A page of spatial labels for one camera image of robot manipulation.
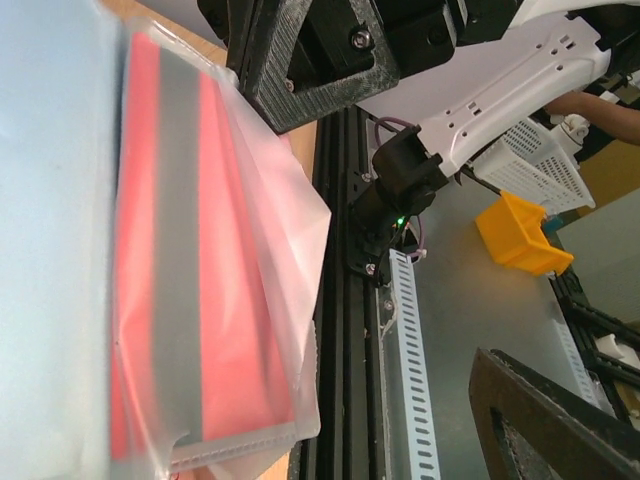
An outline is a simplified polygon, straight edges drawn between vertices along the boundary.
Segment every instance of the white basket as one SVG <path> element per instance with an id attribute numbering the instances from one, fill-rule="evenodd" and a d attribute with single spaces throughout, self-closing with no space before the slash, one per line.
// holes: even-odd
<path id="1" fill-rule="evenodd" d="M 595 207 L 577 163 L 550 132 L 525 119 L 507 131 L 473 162 L 478 178 L 554 215 L 578 207 Z"/>

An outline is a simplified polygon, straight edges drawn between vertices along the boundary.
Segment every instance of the yellow plastic bin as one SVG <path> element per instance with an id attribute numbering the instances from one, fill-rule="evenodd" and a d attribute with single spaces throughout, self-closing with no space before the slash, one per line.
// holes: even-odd
<path id="1" fill-rule="evenodd" d="M 549 245 L 541 229 L 545 209 L 509 192 L 476 218 L 493 260 L 505 267 L 543 275 L 564 272 L 573 255 Z"/>

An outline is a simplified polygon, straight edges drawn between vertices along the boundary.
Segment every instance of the wooden surface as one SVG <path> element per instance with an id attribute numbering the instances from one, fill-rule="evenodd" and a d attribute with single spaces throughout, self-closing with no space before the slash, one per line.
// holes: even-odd
<path id="1" fill-rule="evenodd" d="M 168 30 L 172 31 L 193 48 L 195 48 L 200 54 L 212 62 L 224 65 L 227 54 L 224 50 L 211 44 L 207 40 L 191 33 L 190 31 L 176 25 L 175 23 L 167 20 L 163 16 L 156 12 L 140 5 L 134 0 L 102 0 L 103 3 L 113 10 L 118 16 L 124 20 L 134 16 L 146 16 L 151 17 L 158 23 L 163 25 Z M 311 123 L 300 127 L 290 133 L 290 141 L 293 149 L 293 153 L 298 158 L 298 161 L 302 165 L 307 178 L 311 179 L 313 172 L 313 156 L 315 149 L 315 137 L 316 137 L 316 124 Z M 287 467 L 289 464 L 289 455 L 285 455 L 278 460 L 267 472 L 265 472 L 260 478 L 262 480 L 284 480 L 287 478 Z M 182 472 L 179 475 L 179 480 L 214 480 L 213 475 L 209 473 L 208 469 L 198 469 L 193 472 Z"/>

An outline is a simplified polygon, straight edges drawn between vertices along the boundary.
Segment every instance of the person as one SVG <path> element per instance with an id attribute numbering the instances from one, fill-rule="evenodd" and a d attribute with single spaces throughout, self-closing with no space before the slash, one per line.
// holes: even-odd
<path id="1" fill-rule="evenodd" d="M 640 145 L 640 111 L 615 105 L 586 92 L 569 92 L 549 103 L 549 115 L 577 114 L 614 138 Z"/>

